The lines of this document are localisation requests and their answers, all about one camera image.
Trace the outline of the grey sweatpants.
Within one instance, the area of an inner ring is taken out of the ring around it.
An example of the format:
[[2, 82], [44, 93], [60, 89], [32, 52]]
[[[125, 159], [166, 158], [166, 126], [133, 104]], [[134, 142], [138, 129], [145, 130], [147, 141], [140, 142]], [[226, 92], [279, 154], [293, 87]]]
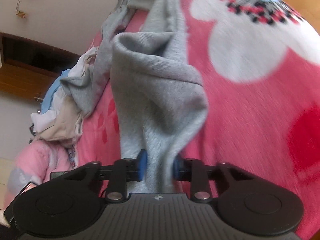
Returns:
[[187, 60], [186, 30], [180, 0], [119, 0], [101, 27], [93, 66], [61, 80], [85, 115], [111, 86], [121, 156], [148, 152], [146, 179], [132, 192], [172, 193], [174, 159], [207, 117], [201, 75]]

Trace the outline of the pink padded jacket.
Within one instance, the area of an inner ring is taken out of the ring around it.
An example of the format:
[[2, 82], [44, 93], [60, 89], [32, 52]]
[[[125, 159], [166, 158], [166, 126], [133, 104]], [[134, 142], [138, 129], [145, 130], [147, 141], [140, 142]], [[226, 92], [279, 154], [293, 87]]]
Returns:
[[34, 140], [16, 158], [8, 179], [4, 207], [9, 206], [28, 182], [43, 184], [52, 172], [70, 171], [77, 165], [74, 147], [65, 148], [57, 141]]

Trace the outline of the beige garment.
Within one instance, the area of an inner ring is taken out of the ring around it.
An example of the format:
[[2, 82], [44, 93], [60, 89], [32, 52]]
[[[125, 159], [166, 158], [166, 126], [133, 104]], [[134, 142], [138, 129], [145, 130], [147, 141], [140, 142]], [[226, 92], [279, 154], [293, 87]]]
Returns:
[[82, 121], [81, 109], [73, 98], [66, 96], [53, 124], [37, 133], [37, 138], [45, 141], [59, 141], [65, 147], [70, 148], [82, 135]]

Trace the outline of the light blue garment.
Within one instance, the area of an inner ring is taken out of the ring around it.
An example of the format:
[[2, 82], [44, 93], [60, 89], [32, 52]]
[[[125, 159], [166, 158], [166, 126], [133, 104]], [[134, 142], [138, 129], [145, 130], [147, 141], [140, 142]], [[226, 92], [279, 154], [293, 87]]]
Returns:
[[55, 92], [60, 88], [60, 80], [68, 76], [70, 69], [64, 70], [61, 75], [52, 83], [47, 90], [43, 102], [41, 103], [41, 114], [46, 113], [52, 104], [53, 96]]

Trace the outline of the white garment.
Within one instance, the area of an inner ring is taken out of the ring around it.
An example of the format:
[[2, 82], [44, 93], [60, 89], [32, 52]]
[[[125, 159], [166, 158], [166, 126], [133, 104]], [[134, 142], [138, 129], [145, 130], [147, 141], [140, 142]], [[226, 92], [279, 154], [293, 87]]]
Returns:
[[[87, 60], [89, 57], [96, 56], [97, 51], [98, 47], [92, 47], [83, 55], [81, 55], [77, 63], [72, 68], [70, 68], [70, 72], [67, 77], [83, 76], [86, 70], [85, 60]], [[65, 97], [66, 93], [63, 90], [62, 86], [60, 86], [60, 88], [55, 92], [53, 96], [50, 109], [48, 109], [46, 113], [31, 113], [30, 117], [33, 123], [33, 128], [31, 130], [32, 133], [40, 133], [53, 124], [57, 115], [60, 113], [60, 108], [62, 107], [62, 103]]]

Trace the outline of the pink floral blanket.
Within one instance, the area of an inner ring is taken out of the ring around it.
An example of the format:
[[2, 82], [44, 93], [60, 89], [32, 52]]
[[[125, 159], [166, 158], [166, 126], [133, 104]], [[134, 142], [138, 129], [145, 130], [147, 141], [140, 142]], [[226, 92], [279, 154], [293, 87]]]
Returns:
[[[181, 150], [228, 162], [298, 194], [297, 230], [319, 230], [319, 34], [282, 0], [180, 0], [187, 60], [202, 78], [208, 113]], [[78, 164], [121, 156], [107, 85], [76, 145]]]

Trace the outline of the wooden door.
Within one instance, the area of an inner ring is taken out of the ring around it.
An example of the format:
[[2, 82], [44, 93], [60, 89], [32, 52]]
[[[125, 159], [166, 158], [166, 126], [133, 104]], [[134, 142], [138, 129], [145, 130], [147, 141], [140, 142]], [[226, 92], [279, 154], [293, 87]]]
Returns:
[[1, 33], [1, 91], [41, 102], [54, 80], [79, 58], [63, 49]]

